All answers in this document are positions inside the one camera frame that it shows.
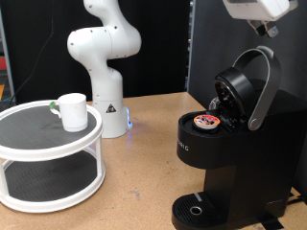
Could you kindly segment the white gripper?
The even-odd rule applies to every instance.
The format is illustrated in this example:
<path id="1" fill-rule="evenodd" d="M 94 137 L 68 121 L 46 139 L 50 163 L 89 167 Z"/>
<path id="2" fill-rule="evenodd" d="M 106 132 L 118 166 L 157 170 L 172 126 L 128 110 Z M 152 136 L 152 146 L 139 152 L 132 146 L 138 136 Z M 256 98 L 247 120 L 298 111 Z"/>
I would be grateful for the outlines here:
<path id="1" fill-rule="evenodd" d="M 259 20 L 276 21 L 298 7 L 298 0 L 223 0 L 228 13 L 236 19 L 248 19 L 248 24 L 258 35 L 278 35 L 276 26 Z"/>

